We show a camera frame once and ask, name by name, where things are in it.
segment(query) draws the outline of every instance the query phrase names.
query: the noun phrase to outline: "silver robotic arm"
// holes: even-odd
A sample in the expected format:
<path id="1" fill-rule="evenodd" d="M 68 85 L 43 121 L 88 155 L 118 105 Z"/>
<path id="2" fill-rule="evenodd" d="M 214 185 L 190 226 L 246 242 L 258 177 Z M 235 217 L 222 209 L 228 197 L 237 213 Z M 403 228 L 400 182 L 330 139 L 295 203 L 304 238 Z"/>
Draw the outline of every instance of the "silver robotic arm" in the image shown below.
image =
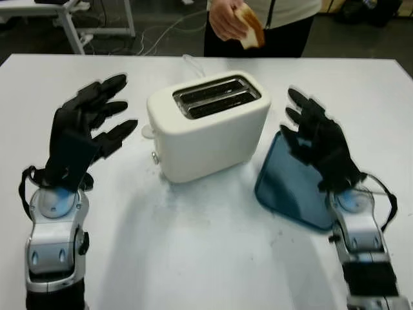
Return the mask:
<path id="1" fill-rule="evenodd" d="M 119 75 L 81 89 L 55 113 L 46 167 L 23 172 L 19 194 L 33 222 L 25 251 L 28 310 L 88 309 L 84 278 L 89 234 L 83 222 L 89 210 L 85 191 L 92 190 L 94 181 L 87 169 L 119 149 L 137 121 L 94 138 L 91 131 L 127 108 L 123 101 L 107 102 L 125 85 L 126 76 Z M 39 187 L 30 203 L 25 199 L 27 178 Z"/>
<path id="2" fill-rule="evenodd" d="M 327 205 L 335 216 L 333 235 L 348 284 L 349 310 L 409 310 L 399 295 L 390 256 L 374 219 L 374 198 L 366 188 L 330 193 Z"/>
<path id="3" fill-rule="evenodd" d="M 291 155 L 312 165 L 323 178 L 318 187 L 327 193 L 326 206 L 334 219 L 329 241 L 336 245 L 350 291 L 348 309 L 409 310 L 408 300 L 399 295 L 383 237 L 397 213 L 396 197 L 380 180 L 356 167 L 341 127 L 325 116 L 324 108 L 292 88 L 288 94 L 296 109 L 287 107 L 286 113 L 298 131 L 282 125 L 281 132 Z M 390 214 L 381 228 L 374 219 L 373 195 L 362 185 L 368 177 L 381 186 L 390 202 Z"/>

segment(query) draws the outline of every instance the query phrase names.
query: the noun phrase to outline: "toaster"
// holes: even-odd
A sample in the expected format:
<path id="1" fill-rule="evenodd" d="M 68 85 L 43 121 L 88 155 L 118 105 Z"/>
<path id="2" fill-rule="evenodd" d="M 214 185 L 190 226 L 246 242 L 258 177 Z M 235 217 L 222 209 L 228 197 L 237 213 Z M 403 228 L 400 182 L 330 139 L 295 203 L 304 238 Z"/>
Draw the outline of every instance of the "toaster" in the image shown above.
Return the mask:
<path id="1" fill-rule="evenodd" d="M 156 162 L 174 183 L 248 161 L 257 147 L 270 96 L 241 71 L 156 92 L 147 102 Z"/>

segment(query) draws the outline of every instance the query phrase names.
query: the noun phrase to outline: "desk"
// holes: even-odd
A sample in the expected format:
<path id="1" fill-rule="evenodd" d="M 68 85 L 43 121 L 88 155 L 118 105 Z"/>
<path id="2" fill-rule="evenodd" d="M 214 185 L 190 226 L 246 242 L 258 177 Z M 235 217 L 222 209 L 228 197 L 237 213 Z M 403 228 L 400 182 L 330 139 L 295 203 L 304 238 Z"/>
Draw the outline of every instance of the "desk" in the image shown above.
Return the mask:
<path id="1" fill-rule="evenodd" d="M 121 150 L 90 172 L 85 229 L 91 309 L 346 309 L 346 285 L 327 236 L 270 214 L 253 188 L 280 121 L 287 88 L 315 94 L 340 120 L 359 167 L 395 192 L 399 213 L 385 238 L 401 292 L 413 300 L 413 81 L 393 60 L 203 59 L 206 74 L 253 74 L 272 106 L 251 161 L 172 185 L 141 135 L 156 90 L 194 79 L 178 57 L 11 56 L 0 67 L 0 309 L 24 309 L 23 249 L 31 223 L 17 195 L 21 171 L 43 166 L 55 109 L 95 79 L 127 72 L 117 98 L 139 118 Z M 378 221 L 388 212 L 376 200 Z"/>
<path id="2" fill-rule="evenodd" d="M 57 16 L 75 54 L 85 54 L 83 44 L 78 36 L 80 34 L 110 34 L 128 35 L 135 37 L 135 26 L 129 0 L 124 0 L 127 28 L 80 28 L 76 29 L 72 22 L 70 10 L 80 0 L 68 0 L 64 5 L 44 5 L 35 3 L 34 0 L 6 0 L 0 1 L 0 16 Z"/>
<path id="3" fill-rule="evenodd" d="M 72 22 L 70 9 L 79 0 L 69 0 L 64 5 L 43 5 L 34 0 L 0 1 L 0 15 L 12 16 L 57 16 L 75 54 L 84 54 L 83 45 Z"/>

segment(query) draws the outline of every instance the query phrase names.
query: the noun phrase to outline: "black bag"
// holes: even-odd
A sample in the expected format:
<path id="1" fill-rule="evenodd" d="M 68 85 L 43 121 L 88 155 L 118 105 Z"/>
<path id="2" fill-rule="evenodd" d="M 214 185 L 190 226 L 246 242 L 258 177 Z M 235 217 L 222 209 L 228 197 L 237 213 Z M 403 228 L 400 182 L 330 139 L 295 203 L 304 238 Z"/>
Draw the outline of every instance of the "black bag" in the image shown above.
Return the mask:
<path id="1" fill-rule="evenodd" d="M 384 27 L 397 14 L 403 0 L 379 0 L 376 7 L 369 14 L 369 23 Z"/>
<path id="2" fill-rule="evenodd" d="M 383 27 L 397 14 L 402 2 L 403 0 L 378 0 L 374 8 L 369 8 L 363 0 L 346 0 L 335 20 L 344 24 L 368 21 L 374 26 Z"/>

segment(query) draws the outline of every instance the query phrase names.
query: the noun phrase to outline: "toaster power cord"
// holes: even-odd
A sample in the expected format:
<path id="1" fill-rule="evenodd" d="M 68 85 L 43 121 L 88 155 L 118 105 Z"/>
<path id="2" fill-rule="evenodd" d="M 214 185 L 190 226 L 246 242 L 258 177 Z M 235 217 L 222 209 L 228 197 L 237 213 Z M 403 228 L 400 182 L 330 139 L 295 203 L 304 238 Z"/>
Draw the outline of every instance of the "toaster power cord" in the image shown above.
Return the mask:
<path id="1" fill-rule="evenodd" d="M 145 29 L 145 30 L 143 31 L 143 33 L 142 33 L 142 36 L 141 36 L 141 50 L 140 50 L 136 55 L 137 55 L 137 56 L 147 56 L 149 53 L 151 53 L 151 51 L 153 51 L 153 49 L 155 49 L 155 47 L 159 44 L 159 42 L 161 42 L 161 40 L 163 39 L 163 37 L 165 37 L 165 35 L 166 35 L 169 31 L 171 31 L 171 29 L 175 28 L 178 24 L 182 23 L 184 20 L 186 20 L 186 19 L 188 19 L 188 18 L 191 18 L 191 17 L 194 17 L 194 16 L 198 16 L 198 15 L 201 15 L 201 14 L 205 14 L 206 12 L 207 12 L 206 10 L 201 10 L 201 11 L 195 12 L 195 13 L 193 13 L 193 14 L 189 14 L 189 15 L 183 16 L 182 18 L 178 19 L 175 23 L 173 23 L 172 25 L 170 25 L 170 26 L 157 38 L 157 40 L 156 40 L 155 43 L 149 48 L 149 50 L 147 50 L 145 53 L 143 53 L 143 51 L 144 51 L 144 49 L 145 49 L 145 46 L 144 46 L 144 44 L 143 44 L 143 40 L 145 39 L 145 33 L 146 33 L 146 31 L 149 30 L 149 28 Z M 193 30 L 185 30 L 185 29 L 179 29 L 179 28 L 178 28 L 178 30 L 179 30 L 179 31 L 184 31 L 184 32 L 197 32 L 197 31 L 200 31 L 200 30 L 204 29 L 204 27 L 205 27 L 205 25 L 203 25 L 202 27 L 199 27 L 199 28 L 195 28 L 195 29 L 193 29 Z"/>
<path id="2" fill-rule="evenodd" d="M 190 68 L 194 70 L 199 78 L 204 78 L 207 76 L 202 65 L 194 57 L 189 54 L 183 54 L 182 58 L 187 64 L 190 65 Z"/>

